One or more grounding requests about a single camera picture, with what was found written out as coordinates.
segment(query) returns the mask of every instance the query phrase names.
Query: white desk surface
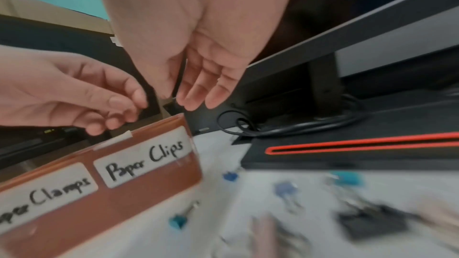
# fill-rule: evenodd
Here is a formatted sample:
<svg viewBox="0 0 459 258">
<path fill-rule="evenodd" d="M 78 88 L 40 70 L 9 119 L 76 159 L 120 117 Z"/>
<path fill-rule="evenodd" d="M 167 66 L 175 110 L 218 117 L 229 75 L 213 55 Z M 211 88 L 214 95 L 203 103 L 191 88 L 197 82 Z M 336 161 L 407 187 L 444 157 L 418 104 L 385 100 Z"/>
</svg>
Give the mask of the white desk surface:
<svg viewBox="0 0 459 258">
<path fill-rule="evenodd" d="M 80 257 L 208 258 L 219 236 L 246 231 L 252 216 L 271 212 L 289 229 L 301 232 L 312 244 L 314 258 L 452 258 L 458 257 L 431 237 L 428 229 L 414 225 L 410 234 L 378 239 L 366 244 L 347 242 L 333 219 L 339 209 L 323 185 L 326 172 L 250 171 L 230 183 L 222 179 L 234 170 L 249 145 L 231 146 L 233 137 L 221 131 L 194 138 L 204 173 L 203 182 L 112 228 L 62 255 Z M 459 175 L 448 172 L 364 172 L 362 194 L 401 210 L 413 210 L 417 199 L 433 194 L 459 210 Z M 300 215 L 285 211 L 273 194 L 275 182 L 291 180 L 300 189 L 305 207 Z M 182 231 L 171 229 L 168 218 L 193 200 L 201 206 Z"/>
</svg>

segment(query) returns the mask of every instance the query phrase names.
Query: black cable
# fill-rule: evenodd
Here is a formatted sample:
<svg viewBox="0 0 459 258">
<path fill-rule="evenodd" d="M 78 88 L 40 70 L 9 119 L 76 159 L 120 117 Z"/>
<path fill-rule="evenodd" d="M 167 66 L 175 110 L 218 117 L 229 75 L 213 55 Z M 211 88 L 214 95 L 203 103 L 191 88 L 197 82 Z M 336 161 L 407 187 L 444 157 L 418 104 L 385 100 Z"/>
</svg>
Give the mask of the black cable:
<svg viewBox="0 0 459 258">
<path fill-rule="evenodd" d="M 351 95 L 343 95 L 343 101 L 345 104 L 345 109 L 341 115 L 316 119 L 309 122 L 297 123 L 294 125 L 283 126 L 275 129 L 261 130 L 250 121 L 250 117 L 247 114 L 238 110 L 228 110 L 222 112 L 217 117 L 217 126 L 223 132 L 233 135 L 247 137 L 280 137 L 336 129 L 356 123 L 367 117 L 367 113 L 363 104 L 357 98 Z M 220 125 L 220 118 L 228 113 L 238 113 L 244 117 L 236 119 L 236 126 L 242 132 L 229 131 Z"/>
</svg>

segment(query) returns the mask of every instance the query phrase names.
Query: label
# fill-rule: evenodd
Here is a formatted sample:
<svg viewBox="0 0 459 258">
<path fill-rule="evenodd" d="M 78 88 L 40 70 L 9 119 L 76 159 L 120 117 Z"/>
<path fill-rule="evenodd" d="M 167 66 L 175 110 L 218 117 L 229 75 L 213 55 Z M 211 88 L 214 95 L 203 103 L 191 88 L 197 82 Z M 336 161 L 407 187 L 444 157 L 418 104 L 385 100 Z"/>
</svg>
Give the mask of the label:
<svg viewBox="0 0 459 258">
<path fill-rule="evenodd" d="M 75 163 L 6 190 L 0 193 L 0 234 L 79 200 L 97 189 L 86 167 L 82 163 Z"/>
<path fill-rule="evenodd" d="M 109 188 L 187 156 L 192 151 L 186 129 L 180 126 L 119 152 L 99 158 L 96 170 Z"/>
</svg>

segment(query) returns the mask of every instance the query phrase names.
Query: fingernail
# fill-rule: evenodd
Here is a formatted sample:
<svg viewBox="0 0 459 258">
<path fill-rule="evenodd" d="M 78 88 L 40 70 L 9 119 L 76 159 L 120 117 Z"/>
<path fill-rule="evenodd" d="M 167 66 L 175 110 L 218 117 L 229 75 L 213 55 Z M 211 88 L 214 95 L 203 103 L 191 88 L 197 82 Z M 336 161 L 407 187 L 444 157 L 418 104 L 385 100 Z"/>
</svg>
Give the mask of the fingernail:
<svg viewBox="0 0 459 258">
<path fill-rule="evenodd" d="M 128 106 L 126 106 L 125 102 L 123 101 L 123 99 L 121 99 L 120 97 L 118 96 L 113 96 L 110 98 L 109 100 L 109 105 L 111 108 L 113 109 L 116 109 L 116 110 L 119 110 L 121 112 L 123 112 L 124 110 L 127 109 Z"/>
</svg>

